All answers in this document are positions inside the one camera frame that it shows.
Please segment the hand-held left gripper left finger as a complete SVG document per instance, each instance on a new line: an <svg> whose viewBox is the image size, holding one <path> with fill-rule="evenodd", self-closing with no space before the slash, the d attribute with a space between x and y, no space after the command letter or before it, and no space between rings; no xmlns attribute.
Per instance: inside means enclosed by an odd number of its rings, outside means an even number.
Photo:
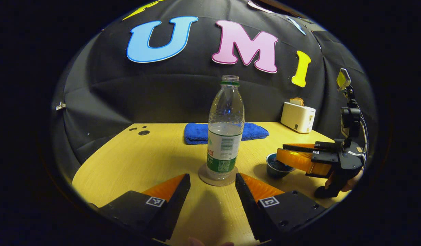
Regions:
<svg viewBox="0 0 421 246"><path fill-rule="evenodd" d="M89 206L128 231L165 242L172 237L190 187L190 175L181 174L144 192L127 191L104 206Z"/></svg>

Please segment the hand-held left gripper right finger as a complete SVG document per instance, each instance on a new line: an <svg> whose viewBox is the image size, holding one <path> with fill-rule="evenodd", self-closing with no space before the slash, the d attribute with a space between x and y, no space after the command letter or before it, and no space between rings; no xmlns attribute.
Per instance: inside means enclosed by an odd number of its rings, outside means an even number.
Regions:
<svg viewBox="0 0 421 246"><path fill-rule="evenodd" d="M253 236L260 242L292 236L326 212L299 191L283 192L243 173L236 174L235 187Z"/></svg>

